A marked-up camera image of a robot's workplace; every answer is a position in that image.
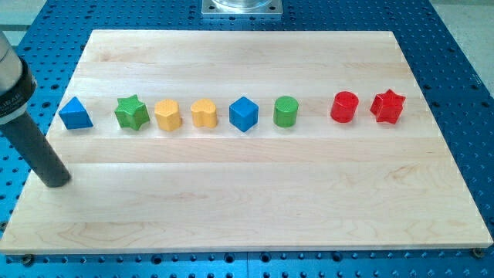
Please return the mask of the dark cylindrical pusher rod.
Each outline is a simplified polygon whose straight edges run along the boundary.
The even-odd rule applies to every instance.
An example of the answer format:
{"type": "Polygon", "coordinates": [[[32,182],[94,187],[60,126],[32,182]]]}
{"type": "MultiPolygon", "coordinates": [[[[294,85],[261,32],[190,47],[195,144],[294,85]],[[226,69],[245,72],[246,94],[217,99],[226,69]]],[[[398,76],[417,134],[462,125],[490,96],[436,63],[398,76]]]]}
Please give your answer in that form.
{"type": "Polygon", "coordinates": [[[1,132],[45,186],[57,188],[70,181],[71,175],[66,166],[28,112],[3,124],[1,132]]]}

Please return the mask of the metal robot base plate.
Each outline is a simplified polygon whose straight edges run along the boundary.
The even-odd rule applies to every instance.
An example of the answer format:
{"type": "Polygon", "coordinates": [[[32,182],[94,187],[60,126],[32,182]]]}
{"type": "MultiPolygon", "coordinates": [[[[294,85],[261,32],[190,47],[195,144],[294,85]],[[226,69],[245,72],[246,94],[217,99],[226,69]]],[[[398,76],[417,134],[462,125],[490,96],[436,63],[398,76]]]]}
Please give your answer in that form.
{"type": "Polygon", "coordinates": [[[202,15],[281,15],[282,0],[202,0],[202,15]]]}

